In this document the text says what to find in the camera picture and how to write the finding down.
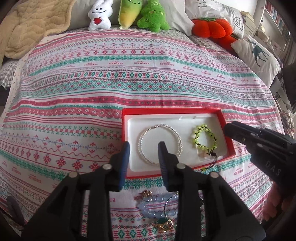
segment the green plush toy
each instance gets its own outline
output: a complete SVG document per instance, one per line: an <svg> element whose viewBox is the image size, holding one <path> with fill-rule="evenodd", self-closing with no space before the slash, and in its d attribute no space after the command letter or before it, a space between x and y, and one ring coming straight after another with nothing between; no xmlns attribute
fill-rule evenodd
<svg viewBox="0 0 296 241"><path fill-rule="evenodd" d="M142 18L138 20L139 28L148 28L158 33L160 29L169 30L170 26L165 20L165 11L158 0L148 0L147 5L141 11Z"/></svg>

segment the red heart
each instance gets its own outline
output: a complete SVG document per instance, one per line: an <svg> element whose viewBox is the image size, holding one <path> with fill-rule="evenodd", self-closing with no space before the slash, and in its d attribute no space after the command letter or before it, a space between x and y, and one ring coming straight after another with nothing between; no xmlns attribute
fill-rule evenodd
<svg viewBox="0 0 296 241"><path fill-rule="evenodd" d="M100 24L101 22L101 18L94 18L94 24Z"/></svg>

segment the beige quilted blanket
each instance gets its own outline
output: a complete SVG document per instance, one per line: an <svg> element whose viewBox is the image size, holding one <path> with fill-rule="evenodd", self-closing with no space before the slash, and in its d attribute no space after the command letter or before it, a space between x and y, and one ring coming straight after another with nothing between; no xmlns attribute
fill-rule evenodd
<svg viewBox="0 0 296 241"><path fill-rule="evenodd" d="M49 34L70 25L76 0L28 0L16 6L0 25L0 66L4 55L21 58Z"/></svg>

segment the patterned tablecloth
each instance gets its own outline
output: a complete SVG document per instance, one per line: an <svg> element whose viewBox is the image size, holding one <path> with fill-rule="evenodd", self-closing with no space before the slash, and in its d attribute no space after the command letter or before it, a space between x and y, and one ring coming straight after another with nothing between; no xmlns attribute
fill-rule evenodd
<svg viewBox="0 0 296 241"><path fill-rule="evenodd" d="M0 136L0 207L12 195L28 221L70 171L94 171L121 148L122 108L214 107L227 122L282 132L272 94L244 62L177 31L80 30L43 41L23 62ZM244 145L214 166L260 219L271 182ZM110 193L115 240L172 240L144 218L140 193L161 177L128 179ZM150 209L162 210L164 203ZM169 209L176 209L171 203ZM82 232L86 233L87 205Z"/></svg>

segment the gray checkered fabric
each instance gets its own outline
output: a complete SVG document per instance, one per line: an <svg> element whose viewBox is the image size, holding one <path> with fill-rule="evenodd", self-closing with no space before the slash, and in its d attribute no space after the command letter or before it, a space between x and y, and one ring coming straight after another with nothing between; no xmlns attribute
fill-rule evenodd
<svg viewBox="0 0 296 241"><path fill-rule="evenodd" d="M13 75L17 67L18 59L7 60L0 70L0 81L1 85L6 89L11 86Z"/></svg>

